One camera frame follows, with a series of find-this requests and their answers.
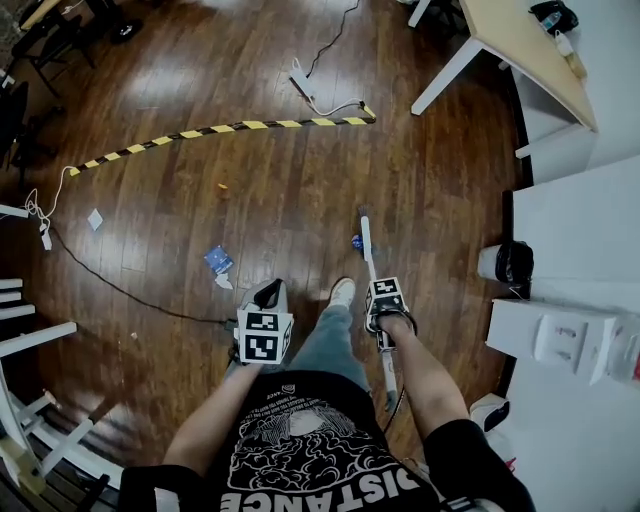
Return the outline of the black office chair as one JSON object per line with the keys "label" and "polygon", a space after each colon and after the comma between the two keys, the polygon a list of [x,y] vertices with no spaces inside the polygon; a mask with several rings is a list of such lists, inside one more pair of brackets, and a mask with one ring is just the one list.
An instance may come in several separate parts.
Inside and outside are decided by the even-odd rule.
{"label": "black office chair", "polygon": [[12,59],[6,73],[10,74],[14,71],[20,60],[26,60],[31,64],[49,92],[56,99],[60,99],[60,94],[43,73],[43,68],[47,64],[66,64],[62,56],[69,50],[78,50],[89,66],[92,69],[96,68],[82,35],[81,22],[82,16],[76,15],[71,19],[62,18],[58,21],[45,22],[42,20],[34,25],[12,47]]}
{"label": "black office chair", "polygon": [[57,150],[40,143],[37,137],[46,123],[64,112],[53,106],[42,116],[26,118],[29,84],[21,82],[11,92],[0,92],[0,166],[19,169],[20,176],[38,154],[55,157]]}

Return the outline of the white metal table frame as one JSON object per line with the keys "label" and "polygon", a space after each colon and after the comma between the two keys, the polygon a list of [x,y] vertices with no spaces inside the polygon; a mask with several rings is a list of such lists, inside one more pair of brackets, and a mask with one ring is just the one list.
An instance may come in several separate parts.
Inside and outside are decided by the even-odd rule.
{"label": "white metal table frame", "polygon": [[86,419],[63,436],[50,430],[40,415],[46,407],[60,407],[55,396],[45,390],[30,404],[19,404],[9,391],[2,366],[2,360],[10,355],[77,331],[76,323],[66,322],[0,341],[0,460],[18,489],[35,496],[44,492],[46,477],[61,461],[73,464],[97,479],[78,505],[80,510],[90,510],[105,487],[120,488],[122,468],[80,444],[107,412],[106,404],[100,403]]}

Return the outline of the small white heater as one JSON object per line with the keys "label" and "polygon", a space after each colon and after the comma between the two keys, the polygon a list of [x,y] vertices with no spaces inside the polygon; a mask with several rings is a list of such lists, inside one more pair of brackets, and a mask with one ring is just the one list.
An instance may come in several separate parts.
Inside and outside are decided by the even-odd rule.
{"label": "small white heater", "polygon": [[494,393],[477,400],[470,408],[470,418],[484,433],[501,424],[510,413],[510,401]]}

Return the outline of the large water dispenser bottle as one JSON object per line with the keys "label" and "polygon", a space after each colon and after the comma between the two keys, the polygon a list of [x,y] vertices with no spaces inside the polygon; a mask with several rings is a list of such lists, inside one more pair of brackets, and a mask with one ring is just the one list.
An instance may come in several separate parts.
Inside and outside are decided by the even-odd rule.
{"label": "large water dispenser bottle", "polygon": [[613,380],[640,389],[640,319],[626,317],[614,328],[607,360]]}

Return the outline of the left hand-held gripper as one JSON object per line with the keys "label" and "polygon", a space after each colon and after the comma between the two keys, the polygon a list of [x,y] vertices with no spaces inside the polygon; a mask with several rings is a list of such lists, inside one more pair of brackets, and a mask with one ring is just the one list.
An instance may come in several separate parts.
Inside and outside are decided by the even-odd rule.
{"label": "left hand-held gripper", "polygon": [[[244,293],[241,309],[237,312],[240,361],[281,364],[290,345],[294,324],[293,315],[286,313],[288,302],[284,281],[265,280],[254,285]],[[265,309],[276,312],[261,311]]]}

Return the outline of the person's left forearm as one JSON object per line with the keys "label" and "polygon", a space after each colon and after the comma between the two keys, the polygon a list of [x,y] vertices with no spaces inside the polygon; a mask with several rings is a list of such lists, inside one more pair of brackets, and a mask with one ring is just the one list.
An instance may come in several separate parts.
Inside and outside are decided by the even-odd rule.
{"label": "person's left forearm", "polygon": [[250,364],[234,370],[178,429],[162,464],[186,467],[204,477],[261,369]]}

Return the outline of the white broom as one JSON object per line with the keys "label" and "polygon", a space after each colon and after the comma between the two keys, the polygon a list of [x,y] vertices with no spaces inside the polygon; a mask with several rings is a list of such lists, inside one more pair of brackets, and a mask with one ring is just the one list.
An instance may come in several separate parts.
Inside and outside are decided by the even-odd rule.
{"label": "white broom", "polygon": [[[364,249],[362,251],[362,254],[363,254],[364,261],[367,264],[367,268],[369,272],[369,278],[370,278],[369,283],[373,280],[389,278],[389,277],[379,278],[376,273],[374,258],[373,258],[373,246],[371,242],[370,221],[367,215],[366,208],[364,206],[359,207],[358,214],[360,218],[360,227],[361,227],[360,233],[364,243]],[[378,351],[380,354],[383,371],[384,371],[384,382],[385,382],[385,389],[386,389],[385,409],[387,412],[395,412],[397,410],[397,406],[399,405],[399,400],[402,395],[402,393],[398,391],[397,380],[395,375],[394,361],[392,356],[392,352],[394,350],[384,351],[384,352]]]}

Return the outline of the person's black printed shirt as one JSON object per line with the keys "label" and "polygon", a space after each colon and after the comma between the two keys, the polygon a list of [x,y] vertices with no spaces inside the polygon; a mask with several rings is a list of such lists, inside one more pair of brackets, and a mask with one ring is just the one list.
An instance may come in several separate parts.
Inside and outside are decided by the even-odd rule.
{"label": "person's black printed shirt", "polygon": [[449,422],[423,447],[427,478],[390,453],[371,398],[342,376],[262,375],[204,475],[128,468],[118,512],[454,512],[476,499],[535,512],[474,422]]}

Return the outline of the long white power strip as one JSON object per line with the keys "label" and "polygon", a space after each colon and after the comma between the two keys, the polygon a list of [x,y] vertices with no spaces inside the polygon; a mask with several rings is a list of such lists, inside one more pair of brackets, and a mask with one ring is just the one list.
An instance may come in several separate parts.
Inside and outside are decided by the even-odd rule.
{"label": "long white power strip", "polygon": [[289,73],[289,78],[306,98],[312,99],[314,97],[314,88],[300,69],[292,69]]}

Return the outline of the white bin black bag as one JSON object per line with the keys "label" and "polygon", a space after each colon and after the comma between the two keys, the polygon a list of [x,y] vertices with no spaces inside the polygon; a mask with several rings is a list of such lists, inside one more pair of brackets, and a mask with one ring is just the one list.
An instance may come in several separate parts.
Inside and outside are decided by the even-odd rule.
{"label": "white bin black bag", "polygon": [[533,270],[533,250],[523,241],[510,240],[486,247],[478,256],[477,274],[507,285],[520,300],[530,298]]}

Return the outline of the black legged wooden top desk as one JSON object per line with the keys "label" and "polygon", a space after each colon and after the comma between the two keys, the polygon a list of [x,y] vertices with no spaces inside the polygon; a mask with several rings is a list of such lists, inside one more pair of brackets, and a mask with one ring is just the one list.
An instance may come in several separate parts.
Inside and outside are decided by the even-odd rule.
{"label": "black legged wooden top desk", "polygon": [[127,19],[115,0],[35,0],[21,15],[19,28],[28,31],[49,15],[56,22],[62,22],[67,14],[81,5],[86,5],[93,15],[80,29],[85,42],[94,42],[108,35],[112,44],[121,44],[131,40],[143,27],[140,19]]}

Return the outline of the person's right white shoe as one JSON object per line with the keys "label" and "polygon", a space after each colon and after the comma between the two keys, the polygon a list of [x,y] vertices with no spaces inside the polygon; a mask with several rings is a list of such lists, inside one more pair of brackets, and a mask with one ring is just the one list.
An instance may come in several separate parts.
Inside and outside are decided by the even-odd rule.
{"label": "person's right white shoe", "polygon": [[351,278],[343,277],[339,279],[330,292],[328,306],[340,306],[349,309],[354,300],[355,292],[356,284]]}

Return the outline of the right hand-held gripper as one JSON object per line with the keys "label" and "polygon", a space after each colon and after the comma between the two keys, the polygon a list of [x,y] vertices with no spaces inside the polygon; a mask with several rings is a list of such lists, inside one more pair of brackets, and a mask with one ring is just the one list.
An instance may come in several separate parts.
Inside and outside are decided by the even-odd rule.
{"label": "right hand-held gripper", "polygon": [[397,277],[373,280],[369,283],[365,299],[365,330],[375,337],[379,352],[395,349],[395,342],[379,326],[379,318],[397,314],[407,319],[413,331],[416,331],[416,321],[410,314],[404,300]]}

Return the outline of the blue wrapper litter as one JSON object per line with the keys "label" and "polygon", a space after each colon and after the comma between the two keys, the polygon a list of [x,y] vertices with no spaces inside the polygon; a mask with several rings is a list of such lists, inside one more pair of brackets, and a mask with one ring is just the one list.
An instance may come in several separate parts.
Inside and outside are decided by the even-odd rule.
{"label": "blue wrapper litter", "polygon": [[234,265],[234,261],[221,245],[206,253],[204,259],[216,275],[226,274]]}

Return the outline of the person's right forearm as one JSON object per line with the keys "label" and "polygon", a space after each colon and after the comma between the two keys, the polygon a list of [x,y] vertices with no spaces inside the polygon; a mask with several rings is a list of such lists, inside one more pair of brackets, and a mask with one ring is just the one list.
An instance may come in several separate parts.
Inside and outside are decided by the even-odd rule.
{"label": "person's right forearm", "polygon": [[396,344],[412,415],[422,441],[439,427],[469,421],[462,393],[444,366],[419,341],[402,315],[379,319],[382,330]]}

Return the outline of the white legged wooden top desk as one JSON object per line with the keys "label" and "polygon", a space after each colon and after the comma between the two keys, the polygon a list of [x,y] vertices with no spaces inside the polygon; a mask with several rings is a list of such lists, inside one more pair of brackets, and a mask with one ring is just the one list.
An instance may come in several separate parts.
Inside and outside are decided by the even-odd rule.
{"label": "white legged wooden top desk", "polygon": [[578,132],[598,131],[585,87],[521,0],[459,0],[470,36],[411,106],[422,114],[474,57],[485,50],[518,70],[553,97],[576,120],[515,151],[522,159],[538,149]]}

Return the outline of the white water dispenser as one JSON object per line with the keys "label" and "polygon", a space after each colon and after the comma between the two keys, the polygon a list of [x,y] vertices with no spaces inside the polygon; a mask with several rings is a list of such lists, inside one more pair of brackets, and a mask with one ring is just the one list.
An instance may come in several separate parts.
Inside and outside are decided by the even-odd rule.
{"label": "white water dispenser", "polygon": [[615,312],[496,299],[486,345],[517,359],[554,367],[593,385],[607,374]]}

